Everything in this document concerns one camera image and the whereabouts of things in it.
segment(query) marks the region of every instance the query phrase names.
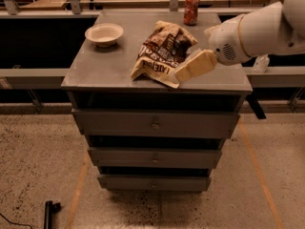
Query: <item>white bowl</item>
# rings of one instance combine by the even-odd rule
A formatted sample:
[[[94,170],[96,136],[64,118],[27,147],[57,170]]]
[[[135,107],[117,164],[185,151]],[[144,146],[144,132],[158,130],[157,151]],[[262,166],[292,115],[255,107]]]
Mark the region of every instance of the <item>white bowl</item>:
[[[98,47],[109,47],[123,35],[123,28],[118,25],[104,23],[87,29],[85,36]]]

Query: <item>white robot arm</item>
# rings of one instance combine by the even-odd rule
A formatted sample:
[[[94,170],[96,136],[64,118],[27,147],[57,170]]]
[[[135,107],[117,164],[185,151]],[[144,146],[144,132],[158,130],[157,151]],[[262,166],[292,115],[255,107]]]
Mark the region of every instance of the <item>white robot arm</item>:
[[[305,53],[305,0],[285,0],[206,29],[209,48],[225,65],[264,54]]]

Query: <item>soda can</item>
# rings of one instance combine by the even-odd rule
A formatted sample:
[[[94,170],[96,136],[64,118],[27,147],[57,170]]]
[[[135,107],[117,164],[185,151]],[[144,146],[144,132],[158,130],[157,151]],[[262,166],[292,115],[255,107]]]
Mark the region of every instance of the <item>soda can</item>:
[[[189,26],[197,24],[199,2],[200,0],[185,0],[184,24]]]

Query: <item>concrete floor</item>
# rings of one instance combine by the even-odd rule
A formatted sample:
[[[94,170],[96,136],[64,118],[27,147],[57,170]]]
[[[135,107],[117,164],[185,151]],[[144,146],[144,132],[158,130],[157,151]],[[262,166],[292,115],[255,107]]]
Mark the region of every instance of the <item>concrete floor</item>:
[[[203,193],[101,189],[86,150],[69,111],[0,107],[0,213],[43,228],[52,200],[53,229],[305,226],[305,114],[243,114]]]

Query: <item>table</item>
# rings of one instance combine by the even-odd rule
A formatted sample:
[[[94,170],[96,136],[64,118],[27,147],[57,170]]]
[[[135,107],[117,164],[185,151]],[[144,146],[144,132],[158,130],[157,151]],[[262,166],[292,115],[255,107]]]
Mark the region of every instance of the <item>table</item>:
[[[205,49],[203,31],[220,23],[215,13],[199,13],[197,26],[188,27],[178,11],[103,10],[96,23],[118,24],[124,35],[110,48],[86,40],[62,88],[102,187],[205,191],[252,87],[241,65],[218,64],[178,89],[144,77],[132,81],[140,46],[158,20],[197,38],[192,51]]]

